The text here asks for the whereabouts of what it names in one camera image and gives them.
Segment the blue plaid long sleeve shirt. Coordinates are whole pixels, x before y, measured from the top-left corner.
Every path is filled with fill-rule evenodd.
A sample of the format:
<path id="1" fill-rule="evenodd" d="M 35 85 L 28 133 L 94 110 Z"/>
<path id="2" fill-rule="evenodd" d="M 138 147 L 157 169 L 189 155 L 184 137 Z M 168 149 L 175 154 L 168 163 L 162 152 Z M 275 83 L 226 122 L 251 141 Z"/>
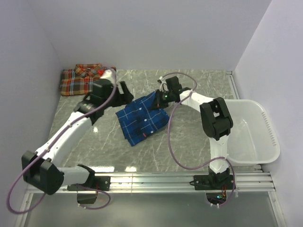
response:
<path id="1" fill-rule="evenodd" d="M 124 138 L 131 146 L 142 142 L 167 125 L 169 115 L 162 108 L 150 110 L 155 91 L 116 112 Z"/>

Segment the orange plaid shirt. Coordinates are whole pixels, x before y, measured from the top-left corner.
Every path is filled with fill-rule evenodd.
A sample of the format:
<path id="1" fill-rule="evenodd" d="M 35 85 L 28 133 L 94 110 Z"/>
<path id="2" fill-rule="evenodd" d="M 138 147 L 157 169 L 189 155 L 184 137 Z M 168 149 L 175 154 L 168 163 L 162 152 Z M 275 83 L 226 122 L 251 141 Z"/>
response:
<path id="1" fill-rule="evenodd" d="M 115 67 L 105 67 L 101 64 L 76 64 L 74 69 L 61 72 L 60 93 L 62 96 L 85 95 L 92 91 L 93 82 L 105 77 L 105 71 L 116 72 Z"/>

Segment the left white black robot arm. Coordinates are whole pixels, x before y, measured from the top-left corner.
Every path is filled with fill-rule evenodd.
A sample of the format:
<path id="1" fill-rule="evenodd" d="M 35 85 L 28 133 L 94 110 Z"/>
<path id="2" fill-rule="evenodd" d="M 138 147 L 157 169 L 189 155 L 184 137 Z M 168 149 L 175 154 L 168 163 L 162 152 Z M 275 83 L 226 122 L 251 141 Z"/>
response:
<path id="1" fill-rule="evenodd" d="M 132 102 L 134 96 L 126 83 L 121 81 L 120 85 L 122 93 L 108 79 L 95 81 L 93 90 L 77 103 L 67 122 L 53 137 L 35 152 L 24 153 L 21 158 L 23 180 L 48 195 L 66 185 L 79 184 L 84 190 L 95 187 L 95 171 L 90 167 L 60 168 L 59 164 L 107 108 Z"/>

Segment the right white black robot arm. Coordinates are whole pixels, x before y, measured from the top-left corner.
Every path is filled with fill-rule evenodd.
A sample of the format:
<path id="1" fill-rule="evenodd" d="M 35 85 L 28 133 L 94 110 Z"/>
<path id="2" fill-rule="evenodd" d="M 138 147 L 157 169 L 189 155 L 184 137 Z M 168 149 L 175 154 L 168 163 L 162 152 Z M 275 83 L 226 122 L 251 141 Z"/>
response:
<path id="1" fill-rule="evenodd" d="M 208 176 L 202 185 L 219 189 L 233 180 L 227 160 L 228 138 L 233 127 L 231 114 L 222 97 L 211 98 L 195 92 L 195 80 L 193 88 L 182 87 L 176 75 L 173 72 L 158 79 L 160 88 L 156 90 L 152 109 L 166 108 L 174 102 L 176 105 L 173 111 L 180 105 L 185 105 L 200 113 L 203 131 L 210 141 L 211 155 Z"/>

